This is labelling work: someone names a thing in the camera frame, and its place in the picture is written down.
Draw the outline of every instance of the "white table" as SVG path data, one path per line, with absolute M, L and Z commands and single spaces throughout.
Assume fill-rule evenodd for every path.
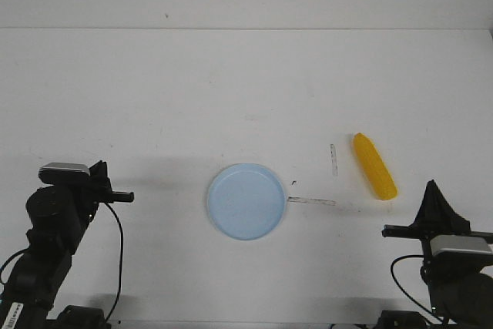
M 23 204 L 52 162 L 109 163 L 126 232 L 115 319 L 374 322 L 414 310 L 388 265 L 419 253 L 385 240 L 409 224 L 436 179 L 475 230 L 491 226 L 493 45 L 487 31 L 0 30 L 0 255 L 25 246 Z M 400 195 L 375 200 L 351 152 L 374 140 Z M 337 151 L 338 175 L 330 161 Z M 261 163 L 290 196 L 253 242 L 206 215 L 207 187 L 234 163 Z M 109 309 L 118 233 L 104 209 L 60 290 Z M 398 268 L 423 299 L 419 263 Z

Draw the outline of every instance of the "white label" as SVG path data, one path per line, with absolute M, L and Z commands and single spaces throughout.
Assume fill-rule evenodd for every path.
M 15 323 L 17 323 L 18 317 L 21 316 L 22 308 L 24 304 L 19 304 L 17 302 L 12 302 L 10 310 L 8 310 L 8 315 L 2 325 L 2 329 L 14 329 Z

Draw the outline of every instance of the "light blue plate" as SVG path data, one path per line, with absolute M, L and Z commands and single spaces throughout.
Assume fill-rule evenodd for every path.
M 261 165 L 241 163 L 222 171 L 209 188 L 214 225 L 240 240 L 263 237 L 280 222 L 286 195 L 277 176 Z

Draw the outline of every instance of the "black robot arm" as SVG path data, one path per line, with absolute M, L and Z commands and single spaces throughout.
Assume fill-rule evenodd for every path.
M 421 277 L 435 316 L 452 319 L 460 327 L 493 328 L 493 279 L 481 273 L 493 265 L 489 247 L 493 233 L 472 231 L 469 221 L 454 212 L 433 180 L 427 184 L 414 222 L 408 227 L 385 225 L 382 234 L 420 240 Z
M 46 327 L 46 316 L 72 266 L 72 255 L 94 219 L 99 203 L 133 201 L 133 193 L 112 191 L 103 161 L 90 168 L 50 163 L 40 169 L 39 178 L 51 186 L 36 190 L 27 201 L 32 222 L 32 229 L 27 232 L 29 247 L 4 286 L 0 303 L 2 329 Z M 72 317 L 81 313 L 94 317 L 97 311 L 97 324 L 104 325 L 102 312 L 99 314 L 97 309 L 67 308 L 60 315 L 61 321 L 70 312 Z

